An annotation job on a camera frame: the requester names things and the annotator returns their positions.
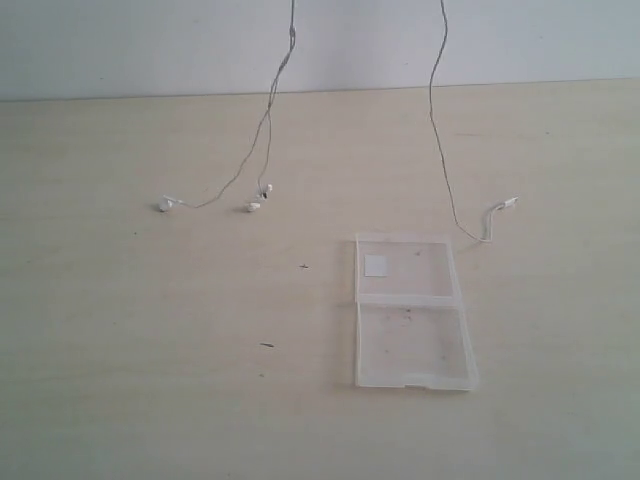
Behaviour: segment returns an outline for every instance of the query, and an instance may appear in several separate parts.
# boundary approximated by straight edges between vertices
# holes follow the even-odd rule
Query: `white label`
[[[364,276],[365,277],[386,277],[387,257],[384,255],[364,256]]]

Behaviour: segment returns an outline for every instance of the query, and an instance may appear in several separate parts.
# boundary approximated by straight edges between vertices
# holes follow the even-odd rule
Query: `table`
[[[0,104],[0,476],[633,478],[640,81]],[[447,233],[480,386],[353,386],[354,235]],[[273,348],[261,345],[273,344]]]

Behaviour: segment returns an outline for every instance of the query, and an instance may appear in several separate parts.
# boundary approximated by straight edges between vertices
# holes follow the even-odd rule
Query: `light wood surface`
[[[640,81],[0,104],[3,479],[640,472]],[[353,387],[353,238],[452,235],[470,394]],[[274,348],[261,346],[272,343]]]

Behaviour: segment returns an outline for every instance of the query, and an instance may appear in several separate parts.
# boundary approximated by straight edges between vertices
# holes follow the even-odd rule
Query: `dangling wire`
[[[286,55],[284,56],[284,58],[280,62],[280,66],[278,67],[278,71],[276,72],[276,76],[274,77],[273,81],[271,82],[271,88],[269,89],[269,98],[267,100],[267,108],[266,108],[264,114],[262,115],[262,118],[260,119],[260,122],[258,123],[258,127],[256,128],[256,133],[255,133],[255,135],[253,137],[253,142],[251,143],[251,148],[249,149],[249,153],[247,153],[247,155],[240,162],[240,165],[238,166],[238,170],[236,171],[235,175],[233,177],[231,177],[231,179],[220,189],[220,191],[216,194],[215,197],[213,197],[213,198],[211,198],[209,200],[206,200],[206,201],[204,201],[202,203],[190,204],[190,203],[185,202],[183,200],[174,199],[174,198],[165,196],[167,199],[170,199],[171,201],[173,201],[175,203],[179,203],[180,205],[184,205],[185,207],[201,208],[201,207],[206,207],[207,205],[210,205],[213,202],[216,202],[220,198],[222,198],[222,195],[227,190],[227,188],[229,188],[231,185],[233,185],[233,183],[240,177],[240,175],[242,174],[242,171],[244,170],[245,165],[249,161],[249,158],[251,158],[251,155],[253,155],[253,152],[254,152],[254,150],[256,148],[256,145],[258,143],[258,138],[260,137],[260,132],[262,131],[262,126],[264,125],[264,122],[266,121],[267,122],[267,132],[268,132],[267,133],[267,136],[268,136],[267,152],[266,152],[266,158],[265,158],[265,161],[264,161],[264,165],[262,167],[262,171],[260,172],[260,175],[258,177],[258,188],[259,188],[259,190],[261,192],[263,191],[263,187],[261,185],[262,177],[264,176],[264,174],[267,171],[267,168],[269,167],[269,156],[270,156],[270,153],[271,153],[271,137],[272,137],[272,134],[271,134],[271,108],[273,107],[273,103],[275,102],[275,99],[276,99],[276,96],[277,96],[277,93],[278,93],[278,84],[280,82],[280,75],[282,74],[282,72],[284,71],[285,67],[289,63],[289,59],[291,58],[291,54],[293,53],[293,50],[295,49],[295,46],[296,46],[296,29],[295,29],[295,25],[294,25],[295,10],[296,10],[296,0],[291,0],[291,20],[289,22],[289,50],[287,51]]]
[[[451,204],[451,213],[453,214],[453,221],[460,230],[462,230],[468,237],[482,243],[491,243],[493,241],[493,215],[503,208],[512,207],[518,201],[518,197],[510,198],[504,202],[497,203],[496,205],[490,207],[483,216],[484,223],[484,232],[482,237],[476,237],[472,233],[470,233],[467,229],[465,229],[458,220],[458,212],[456,210],[456,202],[453,195],[453,190],[451,188],[451,182],[449,181],[449,174],[447,172],[447,162],[445,160],[444,151],[442,149],[442,141],[440,140],[440,134],[438,133],[438,127],[436,126],[436,121],[433,114],[433,79],[436,76],[436,71],[438,70],[438,66],[440,65],[440,60],[442,60],[442,53],[444,52],[445,47],[447,46],[447,40],[449,38],[449,20],[447,18],[447,12],[444,7],[444,0],[440,0],[440,10],[442,12],[442,20],[444,22],[444,35],[442,36],[442,43],[440,44],[440,49],[438,50],[438,55],[436,57],[436,61],[433,64],[433,69],[431,70],[431,76],[429,77],[429,120],[431,120],[431,126],[433,127],[433,134],[436,137],[436,143],[438,145],[438,152],[440,153],[440,163],[442,164],[442,173],[444,174],[444,181],[447,184],[447,190],[449,192],[449,202]]]

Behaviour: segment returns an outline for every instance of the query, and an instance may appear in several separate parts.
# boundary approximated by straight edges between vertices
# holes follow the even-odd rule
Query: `white earbud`
[[[158,210],[168,212],[176,203],[178,202],[176,202],[175,199],[164,195],[158,202]]]
[[[272,190],[273,190],[273,185],[268,184],[261,191],[258,191],[254,199],[251,202],[247,203],[246,205],[247,212],[251,213],[258,210],[260,206],[267,201],[267,198],[269,197],[269,194],[271,193]]]

